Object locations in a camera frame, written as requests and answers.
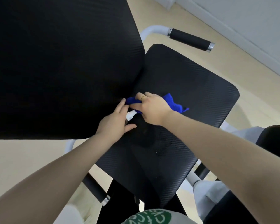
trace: blue cloth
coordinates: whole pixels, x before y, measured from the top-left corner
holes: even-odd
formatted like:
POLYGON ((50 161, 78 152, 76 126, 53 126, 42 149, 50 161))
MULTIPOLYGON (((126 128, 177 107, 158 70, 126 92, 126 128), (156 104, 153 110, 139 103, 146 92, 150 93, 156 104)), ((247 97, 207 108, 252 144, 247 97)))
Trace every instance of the blue cloth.
MULTIPOLYGON (((181 105, 174 103, 173 98, 172 98, 171 94, 169 94, 169 93, 166 94, 163 98, 173 111, 183 113, 183 112, 189 110, 189 108, 183 108, 181 105)), ((126 103, 126 105, 130 105, 130 104, 134 104, 134 103, 141 103, 141 101, 137 100, 135 97, 129 97, 129 98, 127 98, 125 103, 126 103)))

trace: white t-shirt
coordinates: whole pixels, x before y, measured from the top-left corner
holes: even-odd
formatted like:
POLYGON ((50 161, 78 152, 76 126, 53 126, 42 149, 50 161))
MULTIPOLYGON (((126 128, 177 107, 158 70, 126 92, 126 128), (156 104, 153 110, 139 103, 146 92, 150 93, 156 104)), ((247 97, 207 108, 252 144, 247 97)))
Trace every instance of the white t-shirt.
POLYGON ((187 216, 164 209, 151 209, 139 212, 122 224, 197 224, 187 216))

